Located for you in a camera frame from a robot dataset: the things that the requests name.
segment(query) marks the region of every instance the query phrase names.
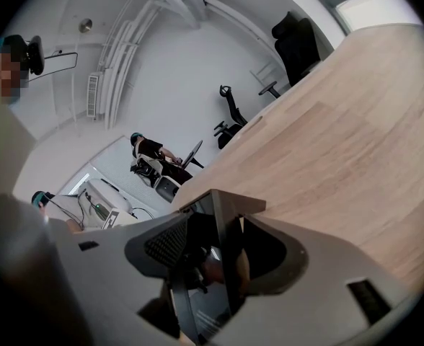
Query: man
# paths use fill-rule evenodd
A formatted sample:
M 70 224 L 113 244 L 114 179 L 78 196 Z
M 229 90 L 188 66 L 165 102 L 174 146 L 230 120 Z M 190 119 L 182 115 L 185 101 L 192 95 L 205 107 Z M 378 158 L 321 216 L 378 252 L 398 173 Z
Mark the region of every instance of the man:
M 186 181 L 193 178 L 193 176 L 181 169 L 181 158 L 177 158 L 172 152 L 167 150 L 161 143 L 144 138 L 141 133 L 135 132 L 131 136 L 131 145 L 133 147 L 133 157 L 137 159 L 140 154 L 147 156 L 151 159 L 157 160 L 162 165 L 162 175 L 171 177 L 174 181 L 183 185 Z M 165 158 L 170 158 L 173 163 L 169 163 Z

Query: light fixture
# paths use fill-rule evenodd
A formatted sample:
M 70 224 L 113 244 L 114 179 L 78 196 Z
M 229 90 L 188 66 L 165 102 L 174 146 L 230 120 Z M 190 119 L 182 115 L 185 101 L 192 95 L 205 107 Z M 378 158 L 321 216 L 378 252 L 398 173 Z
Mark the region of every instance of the light fixture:
M 80 33 L 86 33 L 88 31 L 90 31 L 92 29 L 92 20 L 89 18 L 83 19 L 80 23 L 79 23 L 79 31 Z
M 79 180 L 79 182 L 77 182 L 77 184 L 76 184 L 76 186 L 74 186 L 73 187 L 73 189 L 71 190 L 71 191 L 69 191 L 69 194 L 68 195 L 73 195 L 76 191 L 77 191 L 77 189 L 78 188 L 80 188 L 81 187 L 81 185 L 86 181 L 86 179 L 87 178 L 89 178 L 90 177 L 90 174 L 89 173 L 87 173 L 86 175 L 84 175 L 80 180 Z

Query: person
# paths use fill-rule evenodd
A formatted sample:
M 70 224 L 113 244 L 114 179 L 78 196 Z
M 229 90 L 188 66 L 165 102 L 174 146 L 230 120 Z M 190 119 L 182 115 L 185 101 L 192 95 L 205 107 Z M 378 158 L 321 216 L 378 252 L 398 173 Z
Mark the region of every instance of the person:
M 145 138 L 141 133 L 133 133 L 131 136 L 131 145 L 133 147 L 133 157 L 137 159 L 140 154 L 151 159 L 158 160 L 162 165 L 162 175 L 171 177 L 179 185 L 183 185 L 193 176 L 180 168 L 181 158 L 177 158 L 171 151 L 167 150 L 161 143 Z
M 31 204 L 39 208 L 44 216 L 65 221 L 72 233 L 79 233 L 84 230 L 84 214 L 75 199 L 71 196 L 55 196 L 49 192 L 37 191 L 31 198 Z

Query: vr headset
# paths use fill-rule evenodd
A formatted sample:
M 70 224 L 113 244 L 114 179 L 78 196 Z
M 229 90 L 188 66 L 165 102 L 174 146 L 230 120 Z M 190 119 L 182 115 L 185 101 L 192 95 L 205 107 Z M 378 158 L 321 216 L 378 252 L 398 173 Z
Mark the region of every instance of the vr headset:
M 39 36 L 34 36 L 28 44 L 20 35 L 7 36 L 1 46 L 3 51 L 8 48 L 12 61 L 19 62 L 22 79 L 28 80 L 29 73 L 39 76 L 44 71 L 45 59 Z

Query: desk surface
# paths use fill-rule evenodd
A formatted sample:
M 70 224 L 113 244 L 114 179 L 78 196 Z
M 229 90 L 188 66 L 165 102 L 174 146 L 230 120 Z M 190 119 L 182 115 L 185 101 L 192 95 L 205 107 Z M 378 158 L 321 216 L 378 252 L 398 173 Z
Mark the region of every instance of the desk surface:
M 184 184 L 267 201 L 264 216 L 346 239 L 424 286 L 424 29 L 350 34 Z

